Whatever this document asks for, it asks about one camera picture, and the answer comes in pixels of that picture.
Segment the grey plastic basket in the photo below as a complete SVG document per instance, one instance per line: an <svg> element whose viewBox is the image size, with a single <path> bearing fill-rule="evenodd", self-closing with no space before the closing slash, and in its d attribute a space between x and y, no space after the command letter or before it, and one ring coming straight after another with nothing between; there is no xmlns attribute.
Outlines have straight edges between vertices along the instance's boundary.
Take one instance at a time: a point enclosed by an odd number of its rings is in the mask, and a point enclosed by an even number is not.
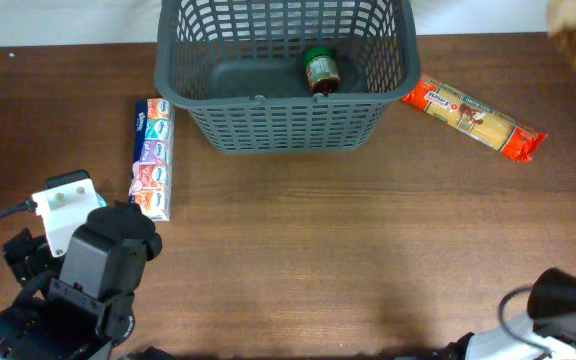
<svg viewBox="0 0 576 360"><path fill-rule="evenodd" d="M327 96L305 72L317 46L341 78ZM227 154L355 149L420 73L407 0L162 3L156 87Z"/></svg>

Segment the green lid glass jar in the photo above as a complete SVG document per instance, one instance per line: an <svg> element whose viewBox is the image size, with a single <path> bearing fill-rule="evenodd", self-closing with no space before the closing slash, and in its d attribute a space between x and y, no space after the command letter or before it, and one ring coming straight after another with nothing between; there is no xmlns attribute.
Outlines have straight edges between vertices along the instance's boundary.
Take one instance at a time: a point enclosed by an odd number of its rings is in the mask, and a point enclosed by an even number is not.
<svg viewBox="0 0 576 360"><path fill-rule="evenodd" d="M341 78L332 49L325 46L310 48L305 51L303 61L312 94L327 96L339 90Z"/></svg>

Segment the orange spaghetti packet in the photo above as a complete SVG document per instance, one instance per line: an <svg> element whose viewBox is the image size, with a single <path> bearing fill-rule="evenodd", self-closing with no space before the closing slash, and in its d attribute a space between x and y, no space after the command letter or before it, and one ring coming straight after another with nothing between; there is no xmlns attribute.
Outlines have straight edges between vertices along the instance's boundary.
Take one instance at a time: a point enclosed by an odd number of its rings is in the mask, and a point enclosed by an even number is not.
<svg viewBox="0 0 576 360"><path fill-rule="evenodd" d="M426 73L401 101L513 161L530 162L548 137Z"/></svg>

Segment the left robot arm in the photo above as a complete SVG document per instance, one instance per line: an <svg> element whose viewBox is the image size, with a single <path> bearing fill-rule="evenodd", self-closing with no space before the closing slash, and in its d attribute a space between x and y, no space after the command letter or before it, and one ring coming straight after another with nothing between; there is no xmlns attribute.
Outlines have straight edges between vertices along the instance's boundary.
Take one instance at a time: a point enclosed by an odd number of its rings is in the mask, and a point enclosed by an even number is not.
<svg viewBox="0 0 576 360"><path fill-rule="evenodd" d="M135 329L135 291L162 248L138 205L91 211L60 268L34 276L0 312L0 359L109 358Z"/></svg>

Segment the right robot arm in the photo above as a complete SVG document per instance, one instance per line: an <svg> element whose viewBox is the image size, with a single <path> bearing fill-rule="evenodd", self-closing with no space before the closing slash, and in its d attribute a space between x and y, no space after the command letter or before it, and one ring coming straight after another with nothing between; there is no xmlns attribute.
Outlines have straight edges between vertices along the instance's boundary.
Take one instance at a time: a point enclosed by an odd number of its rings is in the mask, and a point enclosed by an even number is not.
<svg viewBox="0 0 576 360"><path fill-rule="evenodd" d="M469 333L440 359L576 359L576 277L546 270L532 285L508 292L497 306L498 327Z"/></svg>

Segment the colourful tissue pack box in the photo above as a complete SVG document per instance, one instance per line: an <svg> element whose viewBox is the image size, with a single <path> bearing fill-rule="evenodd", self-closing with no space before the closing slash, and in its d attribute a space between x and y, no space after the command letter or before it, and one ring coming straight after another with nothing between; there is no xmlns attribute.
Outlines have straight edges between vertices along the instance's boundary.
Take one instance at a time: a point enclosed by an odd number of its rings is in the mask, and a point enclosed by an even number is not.
<svg viewBox="0 0 576 360"><path fill-rule="evenodd" d="M135 141L129 201L153 221L171 215L174 111L164 98L139 100L135 110Z"/></svg>

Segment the crumpled mint green packet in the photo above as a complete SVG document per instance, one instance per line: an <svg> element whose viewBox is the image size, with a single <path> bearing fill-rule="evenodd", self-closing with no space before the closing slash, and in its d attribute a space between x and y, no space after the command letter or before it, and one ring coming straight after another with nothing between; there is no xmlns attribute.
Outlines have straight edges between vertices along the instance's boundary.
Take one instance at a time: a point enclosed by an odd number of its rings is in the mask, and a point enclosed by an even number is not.
<svg viewBox="0 0 576 360"><path fill-rule="evenodd" d="M97 198L98 204L100 207L106 207L107 206L107 202L106 200L98 193L95 193L95 196Z"/></svg>

